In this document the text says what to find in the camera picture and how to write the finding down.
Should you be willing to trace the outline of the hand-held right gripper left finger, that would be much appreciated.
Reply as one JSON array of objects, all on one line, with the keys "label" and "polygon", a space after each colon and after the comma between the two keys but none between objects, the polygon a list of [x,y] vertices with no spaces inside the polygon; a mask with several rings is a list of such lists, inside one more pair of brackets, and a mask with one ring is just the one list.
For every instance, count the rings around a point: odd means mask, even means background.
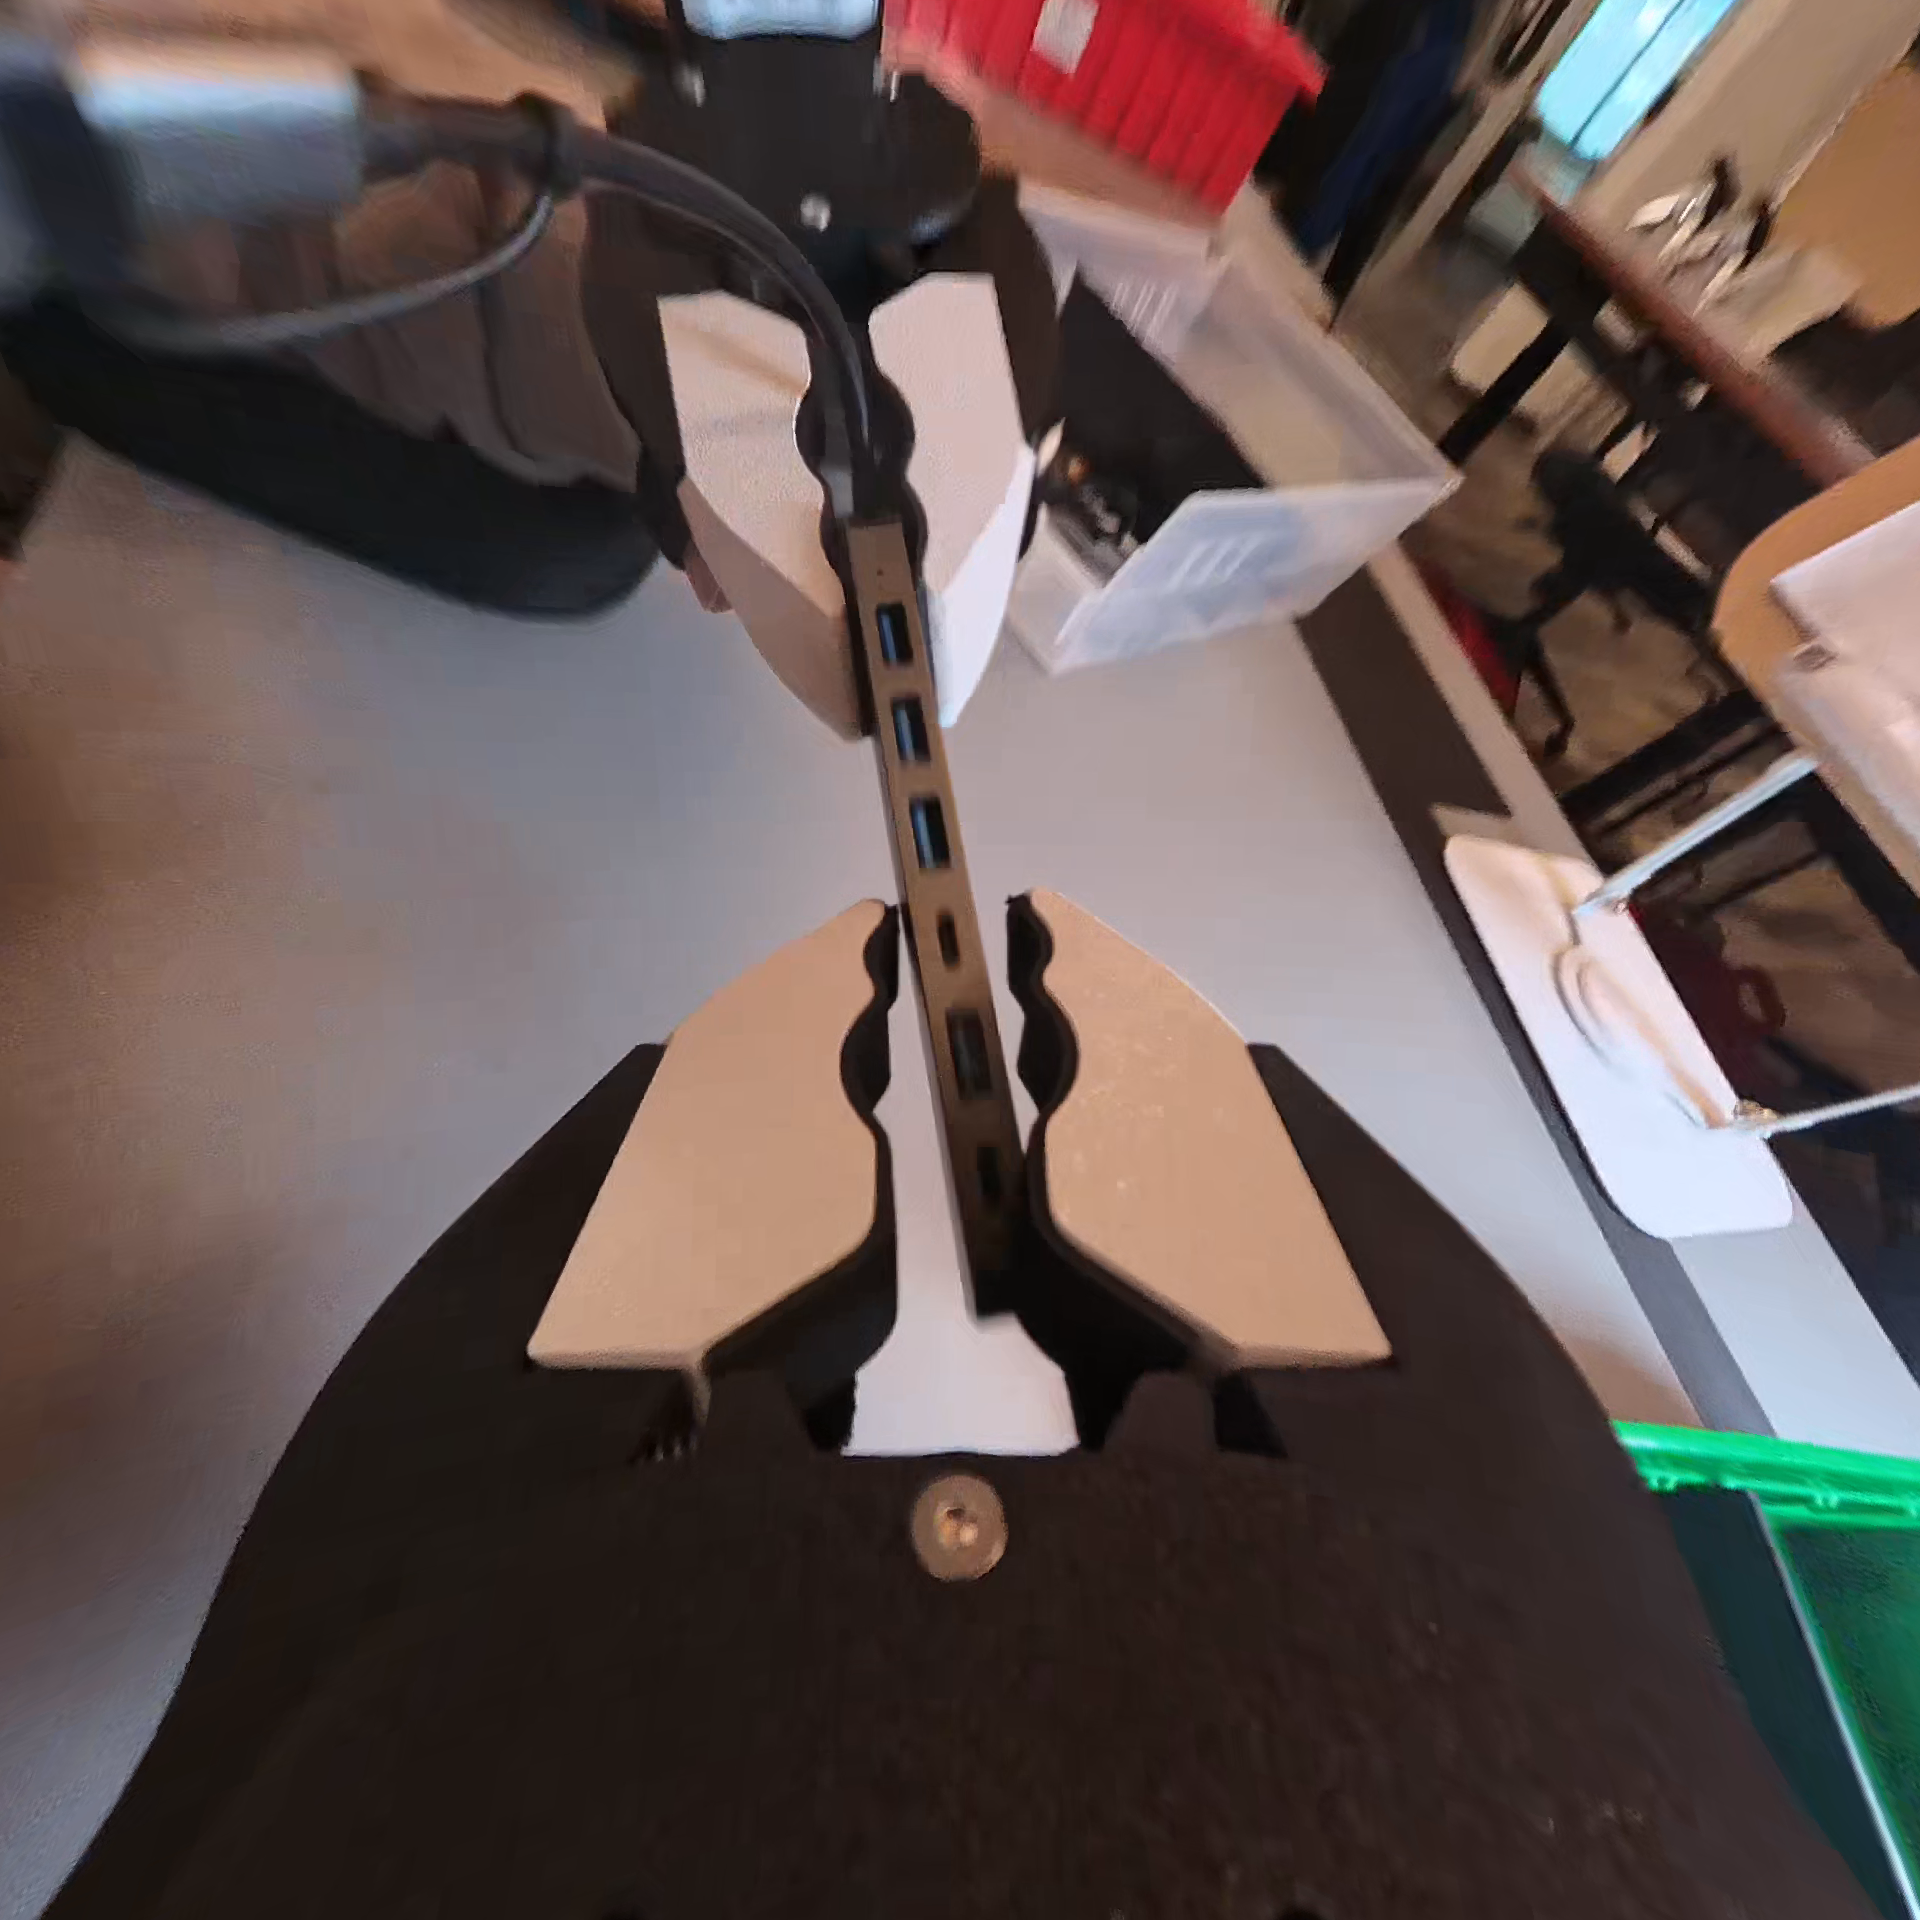
[{"label": "hand-held right gripper left finger", "polygon": [[704,1374],[879,1226],[879,1144],[846,1089],[856,1023],[887,1012],[856,902],[714,989],[667,1042],[527,1343],[550,1372]]}]

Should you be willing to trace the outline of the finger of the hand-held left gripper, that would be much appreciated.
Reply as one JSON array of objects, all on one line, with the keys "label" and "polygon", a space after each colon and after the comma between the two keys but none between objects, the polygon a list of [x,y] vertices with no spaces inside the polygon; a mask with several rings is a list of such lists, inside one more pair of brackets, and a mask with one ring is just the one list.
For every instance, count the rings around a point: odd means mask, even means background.
[{"label": "finger of the hand-held left gripper", "polygon": [[661,304],[691,544],[781,685],[860,738],[846,592],[822,547],[825,489],[796,444],[810,381],[796,324],[726,289]]},{"label": "finger of the hand-held left gripper", "polygon": [[874,307],[868,342],[910,420],[906,479],[925,516],[935,693],[949,727],[1002,633],[1040,460],[989,275],[916,281]]}]

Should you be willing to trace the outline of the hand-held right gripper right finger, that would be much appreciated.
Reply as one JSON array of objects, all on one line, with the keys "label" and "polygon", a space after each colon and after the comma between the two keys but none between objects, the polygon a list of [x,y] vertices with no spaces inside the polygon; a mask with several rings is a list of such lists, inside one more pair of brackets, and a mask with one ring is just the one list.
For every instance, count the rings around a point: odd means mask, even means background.
[{"label": "hand-held right gripper right finger", "polygon": [[1007,902],[1028,1194],[1066,1272],[1221,1372],[1391,1343],[1235,1023],[1053,889]]}]

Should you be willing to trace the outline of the clear plastic bin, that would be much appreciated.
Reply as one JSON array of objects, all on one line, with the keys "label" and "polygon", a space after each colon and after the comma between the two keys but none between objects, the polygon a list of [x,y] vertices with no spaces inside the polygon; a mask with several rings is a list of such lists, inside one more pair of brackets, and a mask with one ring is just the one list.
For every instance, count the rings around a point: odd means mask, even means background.
[{"label": "clear plastic bin", "polygon": [[1208,231],[1033,184],[1018,205],[1061,307],[1080,278],[1264,479],[1188,497],[1106,584],[1040,506],[1007,627],[1044,674],[1316,611],[1456,489],[1456,469],[1337,341],[1324,285],[1251,188]]}]

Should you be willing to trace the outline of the slim grey USB hub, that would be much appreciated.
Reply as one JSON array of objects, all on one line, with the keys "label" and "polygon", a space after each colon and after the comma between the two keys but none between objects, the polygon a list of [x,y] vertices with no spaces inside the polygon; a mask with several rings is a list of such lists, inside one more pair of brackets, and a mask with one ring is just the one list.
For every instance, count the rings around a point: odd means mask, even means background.
[{"label": "slim grey USB hub", "polygon": [[[332,215],[435,162],[530,185],[519,226],[476,262],[307,309],[189,318],[137,285],[165,227]],[[879,423],[879,371],[804,248],[678,158],[585,128],[539,95],[424,99],[287,41],[108,40],[68,49],[5,12],[5,307],[44,288],[130,350],[258,356],[393,324],[517,268],[583,193],[625,193],[769,278],[808,336],[820,417],[822,555],[846,599],[856,730],[874,744],[898,903],[925,1017],[935,1111],[972,1310],[1016,1305],[1023,1133],[989,955],[947,768],[906,448]]]}]

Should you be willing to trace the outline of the green plastic bin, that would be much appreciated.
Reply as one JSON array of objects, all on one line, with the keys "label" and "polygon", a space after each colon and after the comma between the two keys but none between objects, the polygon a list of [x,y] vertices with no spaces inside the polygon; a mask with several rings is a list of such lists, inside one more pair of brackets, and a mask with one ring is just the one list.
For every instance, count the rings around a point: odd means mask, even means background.
[{"label": "green plastic bin", "polygon": [[1918,1916],[1918,1458],[1616,1423],[1797,1799]]}]

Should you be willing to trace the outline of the person's left forearm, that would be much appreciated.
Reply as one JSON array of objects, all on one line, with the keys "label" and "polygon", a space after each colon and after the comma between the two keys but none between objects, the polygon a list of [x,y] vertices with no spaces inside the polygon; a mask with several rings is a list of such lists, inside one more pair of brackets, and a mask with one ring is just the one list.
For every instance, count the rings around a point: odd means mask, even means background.
[{"label": "person's left forearm", "polygon": [[[403,92],[539,95],[590,128],[625,79],[559,4],[68,4],[68,16],[78,37],[325,47]],[[519,226],[524,201],[517,180],[444,162],[382,184],[330,221],[177,231],[154,278],[210,321],[319,307],[469,263]],[[527,482],[630,492],[638,435],[587,341],[585,243],[587,201],[572,199],[492,281],[282,356],[376,417],[451,439]]]}]

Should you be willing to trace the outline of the black divider panel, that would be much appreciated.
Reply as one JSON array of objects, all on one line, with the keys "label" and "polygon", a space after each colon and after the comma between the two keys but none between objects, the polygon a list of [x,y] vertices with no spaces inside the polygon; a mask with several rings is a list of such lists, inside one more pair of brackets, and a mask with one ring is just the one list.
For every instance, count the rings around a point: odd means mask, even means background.
[{"label": "black divider panel", "polygon": [[1040,466],[1053,540],[1106,584],[1195,492],[1260,489],[1225,428],[1080,281],[1061,307],[1058,435]]}]

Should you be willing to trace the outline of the wooden desk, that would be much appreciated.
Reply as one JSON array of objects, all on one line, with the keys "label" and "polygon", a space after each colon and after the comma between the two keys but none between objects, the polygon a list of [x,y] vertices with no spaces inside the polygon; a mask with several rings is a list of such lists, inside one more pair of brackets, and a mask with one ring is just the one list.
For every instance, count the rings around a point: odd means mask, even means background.
[{"label": "wooden desk", "polygon": [[1184,185],[1176,185],[1150,173],[1139,159],[1026,108],[1011,95],[956,89],[949,99],[970,115],[989,173],[1033,180],[1044,188],[1109,201],[1122,212],[1176,221],[1182,227],[1216,227],[1221,221],[1221,209],[1203,201]]}]

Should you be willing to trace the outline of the red plastic bin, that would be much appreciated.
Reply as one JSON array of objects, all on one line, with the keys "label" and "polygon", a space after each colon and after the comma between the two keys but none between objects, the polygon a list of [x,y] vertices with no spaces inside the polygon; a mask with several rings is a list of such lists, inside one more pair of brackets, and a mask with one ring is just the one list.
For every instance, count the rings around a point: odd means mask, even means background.
[{"label": "red plastic bin", "polygon": [[1227,212],[1325,70],[1275,4],[886,4],[908,71],[993,89]]}]

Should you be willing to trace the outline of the white base sign stand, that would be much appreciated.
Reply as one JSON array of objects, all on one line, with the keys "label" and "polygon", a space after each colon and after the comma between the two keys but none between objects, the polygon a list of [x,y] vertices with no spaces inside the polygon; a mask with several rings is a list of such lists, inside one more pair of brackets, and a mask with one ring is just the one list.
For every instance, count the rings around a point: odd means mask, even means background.
[{"label": "white base sign stand", "polygon": [[1778,1115],[1737,1096],[1634,895],[1817,779],[1918,891],[1918,441],[1797,506],[1730,567],[1719,639],[1791,751],[1605,879],[1454,833],[1444,865],[1614,1207],[1643,1234],[1767,1234],[1792,1197],[1769,1144],[1918,1105],[1918,1085]]}]

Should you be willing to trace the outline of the black office chair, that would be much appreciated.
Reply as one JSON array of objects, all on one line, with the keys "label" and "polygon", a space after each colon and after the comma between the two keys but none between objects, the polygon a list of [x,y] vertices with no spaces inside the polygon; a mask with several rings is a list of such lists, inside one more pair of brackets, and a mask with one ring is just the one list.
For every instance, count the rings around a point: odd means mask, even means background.
[{"label": "black office chair", "polygon": [[1547,624],[1595,594],[1616,613],[1626,629],[1635,616],[1654,616],[1682,633],[1696,658],[1719,674],[1712,642],[1713,594],[1696,578],[1634,514],[1631,497],[1605,472],[1589,454],[1547,448],[1533,466],[1533,488],[1547,506],[1547,540],[1555,565],[1541,571],[1514,616],[1495,616],[1495,650],[1514,681],[1533,681],[1547,705],[1547,738],[1541,756],[1561,761],[1579,727],[1570,702],[1546,650]]}]

